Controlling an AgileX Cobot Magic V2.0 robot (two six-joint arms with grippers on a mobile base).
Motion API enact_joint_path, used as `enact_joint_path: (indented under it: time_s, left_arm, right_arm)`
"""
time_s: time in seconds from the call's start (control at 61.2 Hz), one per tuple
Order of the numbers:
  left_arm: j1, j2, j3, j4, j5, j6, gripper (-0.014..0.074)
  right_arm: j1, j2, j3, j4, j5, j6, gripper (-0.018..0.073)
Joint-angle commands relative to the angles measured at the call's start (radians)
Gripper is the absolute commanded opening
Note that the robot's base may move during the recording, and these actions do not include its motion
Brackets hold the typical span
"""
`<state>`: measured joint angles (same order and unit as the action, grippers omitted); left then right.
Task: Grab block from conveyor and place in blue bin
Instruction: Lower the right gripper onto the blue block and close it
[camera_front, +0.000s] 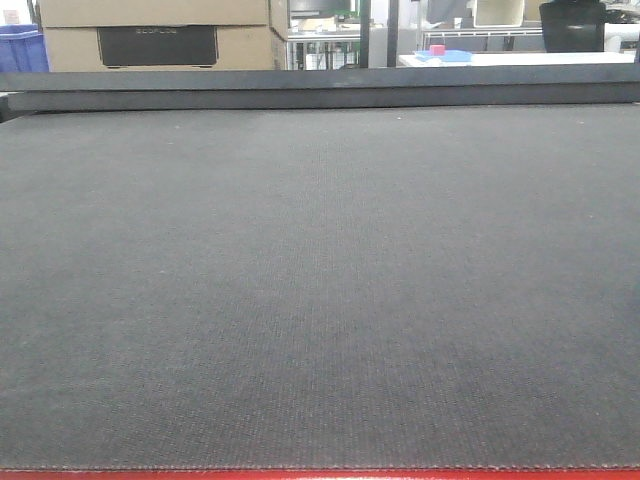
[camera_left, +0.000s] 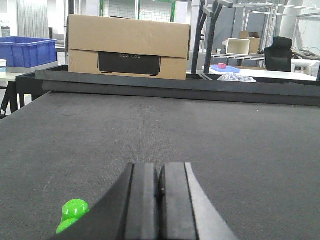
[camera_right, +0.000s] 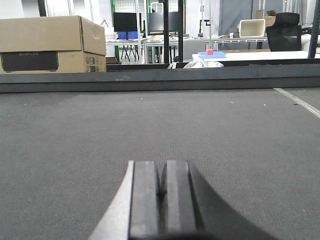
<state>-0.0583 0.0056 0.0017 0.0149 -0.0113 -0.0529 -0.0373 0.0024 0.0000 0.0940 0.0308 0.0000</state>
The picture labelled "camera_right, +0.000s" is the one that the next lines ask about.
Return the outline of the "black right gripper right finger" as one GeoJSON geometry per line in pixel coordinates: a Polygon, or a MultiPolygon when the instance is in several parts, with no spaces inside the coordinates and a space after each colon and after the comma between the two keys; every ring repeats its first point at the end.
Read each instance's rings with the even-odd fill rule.
{"type": "Polygon", "coordinates": [[[169,160],[162,172],[162,230],[208,240],[273,240],[230,206],[190,161],[169,160]]]}

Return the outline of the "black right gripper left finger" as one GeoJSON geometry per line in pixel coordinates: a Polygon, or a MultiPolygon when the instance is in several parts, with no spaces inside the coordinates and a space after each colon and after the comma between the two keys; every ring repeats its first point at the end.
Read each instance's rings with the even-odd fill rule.
{"type": "Polygon", "coordinates": [[[153,161],[127,164],[122,182],[90,240],[145,240],[159,227],[158,174],[153,161]]]}

